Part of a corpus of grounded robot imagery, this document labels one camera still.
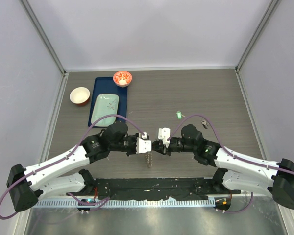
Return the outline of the metal disc key organizer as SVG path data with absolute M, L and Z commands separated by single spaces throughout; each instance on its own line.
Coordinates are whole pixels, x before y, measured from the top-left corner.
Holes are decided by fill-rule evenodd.
M 148 169 L 150 169 L 152 167 L 152 163 L 153 163 L 153 154 L 152 154 L 152 152 L 145 153 L 144 157 L 145 157 L 146 166 L 147 166 Z

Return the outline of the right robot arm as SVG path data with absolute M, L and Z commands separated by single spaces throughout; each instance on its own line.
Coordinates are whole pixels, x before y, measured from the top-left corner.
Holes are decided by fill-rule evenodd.
M 209 141 L 193 125 L 182 128 L 180 137 L 169 137 L 169 128 L 160 128 L 152 150 L 163 155 L 193 153 L 202 165 L 217 168 L 212 180 L 216 193 L 226 190 L 249 191 L 271 197 L 276 203 L 294 210 L 294 163 L 261 160 L 237 153 Z

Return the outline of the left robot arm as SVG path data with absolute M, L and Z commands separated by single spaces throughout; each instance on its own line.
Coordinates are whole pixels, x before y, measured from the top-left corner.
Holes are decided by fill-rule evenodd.
M 150 150 L 146 132 L 130 135 L 127 124 L 116 121 L 98 134 L 85 135 L 73 148 L 52 159 L 28 167 L 13 166 L 7 180 L 7 194 L 15 212 L 23 212 L 44 198 L 60 194 L 90 195 L 97 186 L 84 166 L 107 158 L 112 151 L 130 156 Z

